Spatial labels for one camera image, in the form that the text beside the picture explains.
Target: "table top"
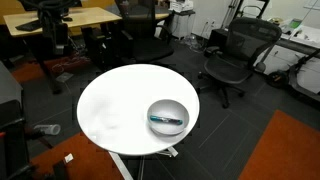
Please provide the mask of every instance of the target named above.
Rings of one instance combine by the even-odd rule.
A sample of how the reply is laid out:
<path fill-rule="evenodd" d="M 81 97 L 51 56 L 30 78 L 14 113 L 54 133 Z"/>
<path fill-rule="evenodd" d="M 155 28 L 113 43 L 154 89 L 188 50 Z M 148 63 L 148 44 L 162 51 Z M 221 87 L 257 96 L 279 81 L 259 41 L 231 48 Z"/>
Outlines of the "table top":
<path fill-rule="evenodd" d="M 175 136 L 157 135 L 148 125 L 147 111 L 154 102 L 175 100 L 188 110 L 189 124 Z M 78 121 L 98 146 L 123 155 L 148 155 L 183 140 L 199 115 L 193 86 L 180 74 L 155 65 L 128 65 L 108 71 L 82 93 Z"/>
<path fill-rule="evenodd" d="M 112 22 L 112 21 L 117 21 L 121 19 L 121 17 L 99 7 L 71 8 L 69 11 L 69 17 L 73 19 L 73 21 L 71 22 L 65 22 L 66 24 L 68 24 L 69 28 L 92 25 L 92 24 L 100 24 L 105 22 Z M 42 32 L 42 28 L 32 32 L 19 31 L 15 28 L 16 26 L 19 26 L 21 24 L 25 24 L 30 21 L 37 20 L 38 17 L 36 12 L 6 15 L 6 16 L 3 16 L 3 18 L 7 24 L 10 34 L 13 37 L 40 34 Z"/>

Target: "round white table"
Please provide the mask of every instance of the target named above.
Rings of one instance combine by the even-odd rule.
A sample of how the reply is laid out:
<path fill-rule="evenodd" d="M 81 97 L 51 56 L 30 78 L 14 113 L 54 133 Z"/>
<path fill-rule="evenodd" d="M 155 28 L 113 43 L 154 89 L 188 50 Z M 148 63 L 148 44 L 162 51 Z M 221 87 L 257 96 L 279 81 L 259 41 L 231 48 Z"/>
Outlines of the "round white table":
<path fill-rule="evenodd" d="M 149 127 L 148 108 L 162 99 L 175 100 L 188 110 L 189 124 L 182 133 L 159 135 Z M 199 115 L 199 99 L 193 86 L 170 69 L 128 65 L 92 81 L 80 97 L 77 115 L 82 131 L 98 146 L 123 155 L 149 155 L 187 136 Z"/>

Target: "mesh backrest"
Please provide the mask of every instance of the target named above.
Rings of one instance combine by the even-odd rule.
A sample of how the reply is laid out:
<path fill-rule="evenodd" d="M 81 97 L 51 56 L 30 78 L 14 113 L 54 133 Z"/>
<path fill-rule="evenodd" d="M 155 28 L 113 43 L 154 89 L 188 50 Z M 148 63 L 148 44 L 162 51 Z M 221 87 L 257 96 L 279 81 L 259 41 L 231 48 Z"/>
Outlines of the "mesh backrest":
<path fill-rule="evenodd" d="M 252 67 L 257 57 L 281 36 L 281 29 L 267 21 L 253 18 L 237 18 L 230 23 L 224 52 Z"/>
<path fill-rule="evenodd" d="M 124 20 L 124 29 L 134 38 L 153 37 L 155 33 L 154 0 L 116 0 Z"/>

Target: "orange carpet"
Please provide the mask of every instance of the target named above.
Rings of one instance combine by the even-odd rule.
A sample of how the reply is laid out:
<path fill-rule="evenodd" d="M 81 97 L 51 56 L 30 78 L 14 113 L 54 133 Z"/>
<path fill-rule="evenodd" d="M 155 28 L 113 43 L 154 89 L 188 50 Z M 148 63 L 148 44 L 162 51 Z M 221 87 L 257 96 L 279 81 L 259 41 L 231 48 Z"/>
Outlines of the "orange carpet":
<path fill-rule="evenodd" d="M 70 180 L 123 180 L 109 153 L 79 133 L 31 160 L 39 166 L 36 174 L 53 173 L 52 166 L 69 153 L 73 160 L 66 164 Z"/>
<path fill-rule="evenodd" d="M 58 76 L 64 71 L 72 71 L 73 69 L 78 69 L 91 63 L 90 61 L 82 60 L 75 63 L 70 63 L 68 65 L 62 65 L 66 64 L 69 61 L 70 59 L 68 57 L 63 57 L 45 61 L 45 65 L 48 67 L 49 71 L 51 71 L 55 76 Z M 23 83 L 43 77 L 44 73 L 42 72 L 40 65 L 35 60 L 31 60 L 19 65 L 17 70 L 12 72 L 12 75 L 19 83 Z"/>
<path fill-rule="evenodd" d="M 239 179 L 320 179 L 320 132 L 277 110 Z"/>

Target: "chair wheel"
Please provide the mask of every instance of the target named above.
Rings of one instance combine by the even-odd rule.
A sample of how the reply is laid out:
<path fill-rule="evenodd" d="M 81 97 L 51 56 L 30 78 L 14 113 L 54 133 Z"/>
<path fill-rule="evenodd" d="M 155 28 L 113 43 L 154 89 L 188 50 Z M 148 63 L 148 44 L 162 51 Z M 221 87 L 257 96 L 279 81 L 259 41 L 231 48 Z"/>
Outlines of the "chair wheel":
<path fill-rule="evenodd" d="M 223 107 L 223 109 L 227 109 L 228 107 L 229 107 L 229 103 L 227 103 L 227 104 L 222 104 L 222 107 Z"/>
<path fill-rule="evenodd" d="M 203 78 L 202 72 L 199 72 L 198 79 L 202 79 L 202 78 Z"/>
<path fill-rule="evenodd" d="M 244 96 L 244 94 L 245 94 L 245 93 L 244 93 L 244 92 L 242 92 L 242 93 L 239 93 L 239 94 L 238 94 L 238 96 L 239 96 L 239 97 L 243 97 L 243 96 Z"/>

